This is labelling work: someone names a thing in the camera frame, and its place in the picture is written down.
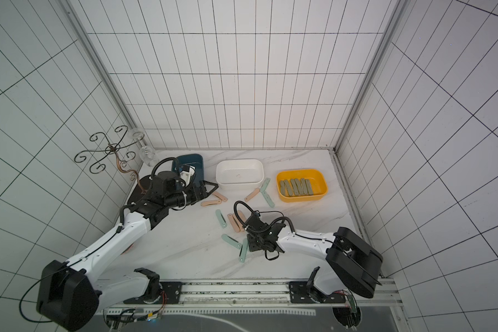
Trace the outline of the white storage box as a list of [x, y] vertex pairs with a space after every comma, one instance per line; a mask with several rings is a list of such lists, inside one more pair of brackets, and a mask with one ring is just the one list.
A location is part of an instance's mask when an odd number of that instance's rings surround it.
[[264, 166], [257, 159], [223, 160], [216, 167], [216, 180], [223, 190], [255, 189], [264, 179]]

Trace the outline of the olive knife pair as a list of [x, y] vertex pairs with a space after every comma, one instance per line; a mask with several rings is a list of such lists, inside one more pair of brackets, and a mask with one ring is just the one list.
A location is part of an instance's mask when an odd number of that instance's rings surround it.
[[307, 188], [306, 188], [306, 184], [305, 184], [305, 178], [300, 179], [300, 184], [301, 184], [301, 188], [303, 191], [303, 195], [307, 196], [308, 192], [307, 192]]

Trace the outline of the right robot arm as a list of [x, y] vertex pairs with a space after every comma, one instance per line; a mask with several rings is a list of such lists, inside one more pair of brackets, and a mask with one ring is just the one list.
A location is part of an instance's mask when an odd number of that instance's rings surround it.
[[340, 227], [337, 232], [292, 231], [283, 224], [264, 233], [248, 233], [253, 251], [298, 253], [323, 263], [314, 268], [313, 286], [324, 295], [349, 290], [371, 299], [383, 265], [383, 256], [354, 231]]

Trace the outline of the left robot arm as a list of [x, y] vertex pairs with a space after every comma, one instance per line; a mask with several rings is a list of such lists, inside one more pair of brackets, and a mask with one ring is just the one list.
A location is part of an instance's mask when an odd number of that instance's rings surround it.
[[120, 221], [107, 234], [70, 259], [54, 260], [42, 271], [36, 310], [68, 331], [81, 329], [99, 310], [138, 299], [156, 304], [165, 299], [159, 274], [135, 268], [114, 281], [99, 280], [109, 265], [131, 245], [153, 230], [170, 210], [182, 210], [211, 195], [218, 184], [204, 179], [203, 170], [193, 175], [172, 171], [151, 174], [146, 193], [121, 207]]

